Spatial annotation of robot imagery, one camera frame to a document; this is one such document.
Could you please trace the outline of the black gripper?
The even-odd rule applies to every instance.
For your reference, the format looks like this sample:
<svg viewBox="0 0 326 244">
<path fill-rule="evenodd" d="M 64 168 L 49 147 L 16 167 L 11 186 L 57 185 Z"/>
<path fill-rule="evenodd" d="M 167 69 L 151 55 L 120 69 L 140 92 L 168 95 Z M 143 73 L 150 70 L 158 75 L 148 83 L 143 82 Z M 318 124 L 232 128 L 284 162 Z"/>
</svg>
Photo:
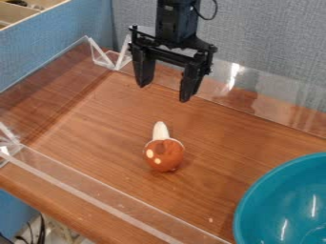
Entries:
<svg viewBox="0 0 326 244">
<path fill-rule="evenodd" d="M 143 88 L 152 81 L 156 60 L 183 67 L 179 101 L 187 102 L 198 91 L 203 75 L 211 72 L 212 56 L 218 48 L 195 34 L 176 42 L 158 37 L 154 28 L 132 25 L 128 29 L 128 48 L 139 87 Z"/>
</svg>

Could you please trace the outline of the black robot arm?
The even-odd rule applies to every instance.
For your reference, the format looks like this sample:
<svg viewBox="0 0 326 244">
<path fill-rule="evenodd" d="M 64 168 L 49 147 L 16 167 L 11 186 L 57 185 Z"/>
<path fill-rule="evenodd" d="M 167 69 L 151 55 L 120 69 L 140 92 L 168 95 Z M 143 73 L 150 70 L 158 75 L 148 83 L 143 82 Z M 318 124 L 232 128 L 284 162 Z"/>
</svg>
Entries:
<svg viewBox="0 0 326 244">
<path fill-rule="evenodd" d="M 218 48 L 196 35 L 202 0 L 158 0 L 155 28 L 132 25 L 128 49 L 136 83 L 140 88 L 154 79 L 155 63 L 163 61 L 183 67 L 179 101 L 187 102 L 198 93 L 203 78 L 211 73 Z"/>
</svg>

